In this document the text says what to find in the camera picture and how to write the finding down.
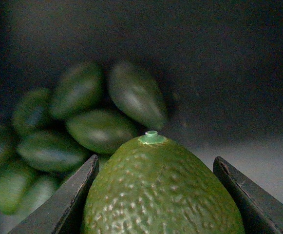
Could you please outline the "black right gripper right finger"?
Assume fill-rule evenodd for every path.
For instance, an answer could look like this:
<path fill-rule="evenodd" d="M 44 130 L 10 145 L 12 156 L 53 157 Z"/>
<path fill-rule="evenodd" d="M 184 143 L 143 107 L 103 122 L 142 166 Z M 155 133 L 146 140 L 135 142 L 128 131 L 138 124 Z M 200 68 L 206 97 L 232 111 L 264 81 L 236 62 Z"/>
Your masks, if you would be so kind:
<path fill-rule="evenodd" d="M 247 234 L 283 234 L 283 204 L 218 156 L 213 173 L 230 193 Z"/>

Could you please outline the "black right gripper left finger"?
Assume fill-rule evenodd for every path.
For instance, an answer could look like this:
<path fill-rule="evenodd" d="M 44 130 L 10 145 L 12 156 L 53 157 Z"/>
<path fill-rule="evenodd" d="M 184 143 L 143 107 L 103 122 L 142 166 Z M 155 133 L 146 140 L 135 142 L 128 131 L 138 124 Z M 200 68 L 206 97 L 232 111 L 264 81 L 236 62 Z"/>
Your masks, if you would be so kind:
<path fill-rule="evenodd" d="M 85 201 L 98 172 L 98 156 L 92 155 L 44 204 L 9 233 L 80 233 Z"/>

